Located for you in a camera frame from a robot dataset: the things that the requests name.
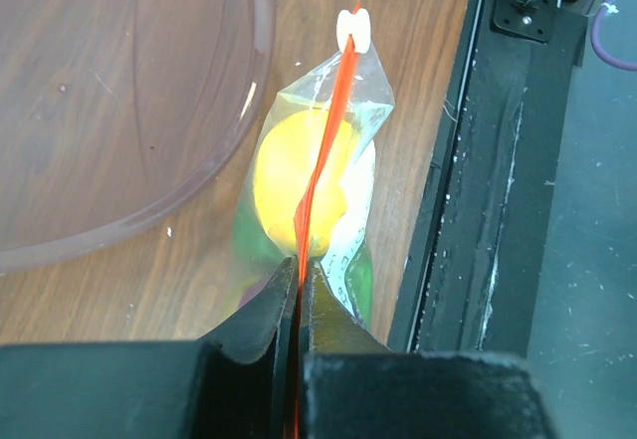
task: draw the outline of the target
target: black metal frame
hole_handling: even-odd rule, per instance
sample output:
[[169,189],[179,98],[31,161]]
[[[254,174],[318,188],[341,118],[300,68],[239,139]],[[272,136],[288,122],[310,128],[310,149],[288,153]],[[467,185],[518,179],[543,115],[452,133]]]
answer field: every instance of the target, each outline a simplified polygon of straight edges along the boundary
[[394,350],[527,353],[586,19],[557,10],[543,44],[496,32],[495,3],[470,0],[396,305]]
[[284,260],[199,340],[0,347],[0,437],[557,438],[513,358],[391,352],[320,266],[298,280]]

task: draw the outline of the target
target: wooden table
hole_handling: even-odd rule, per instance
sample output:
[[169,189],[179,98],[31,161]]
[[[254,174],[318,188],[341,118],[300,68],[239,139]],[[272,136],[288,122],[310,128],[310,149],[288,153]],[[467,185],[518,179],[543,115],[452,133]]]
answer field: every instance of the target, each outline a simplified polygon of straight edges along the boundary
[[[396,97],[377,137],[368,239],[373,332],[386,338],[422,197],[467,0],[361,0]],[[259,121],[215,182],[175,215],[110,248],[0,279],[0,342],[197,337],[236,309],[230,233],[259,127],[275,93],[336,50],[355,0],[278,0]],[[170,228],[172,236],[166,232]]]

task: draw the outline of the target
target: white clip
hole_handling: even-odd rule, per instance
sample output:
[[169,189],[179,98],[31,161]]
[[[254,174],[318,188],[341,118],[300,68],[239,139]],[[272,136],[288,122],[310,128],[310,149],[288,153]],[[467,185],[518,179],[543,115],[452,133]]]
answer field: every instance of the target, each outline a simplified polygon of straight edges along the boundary
[[345,52],[347,39],[351,35],[354,42],[354,51],[365,54],[371,46],[371,21],[366,9],[359,9],[352,14],[346,9],[338,13],[336,19],[336,41],[342,53]]

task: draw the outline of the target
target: ziplock bag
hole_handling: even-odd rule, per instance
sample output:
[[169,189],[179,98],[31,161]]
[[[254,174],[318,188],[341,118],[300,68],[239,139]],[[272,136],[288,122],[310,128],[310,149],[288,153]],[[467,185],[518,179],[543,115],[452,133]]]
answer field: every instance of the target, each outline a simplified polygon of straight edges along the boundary
[[[265,286],[285,257],[299,253],[295,216],[317,167],[347,54],[334,54],[279,91],[268,112],[234,220],[233,274],[243,296],[240,306]],[[344,84],[350,90],[344,114],[314,190],[308,258],[320,261],[334,295],[369,326],[373,268],[365,226],[373,190],[373,138],[393,110],[394,97],[373,45],[355,56],[351,79]]]

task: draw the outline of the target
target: yellow object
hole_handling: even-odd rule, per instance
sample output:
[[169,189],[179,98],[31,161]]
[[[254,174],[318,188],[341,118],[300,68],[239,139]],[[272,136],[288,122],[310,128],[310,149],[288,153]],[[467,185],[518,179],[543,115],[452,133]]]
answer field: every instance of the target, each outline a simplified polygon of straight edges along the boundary
[[[253,192],[257,216],[279,248],[297,251],[294,217],[306,193],[319,157],[327,112],[302,110],[278,123],[263,139],[254,168]],[[324,255],[331,230],[347,205],[338,184],[354,149],[357,135],[345,120],[318,181],[310,225],[310,255]]]

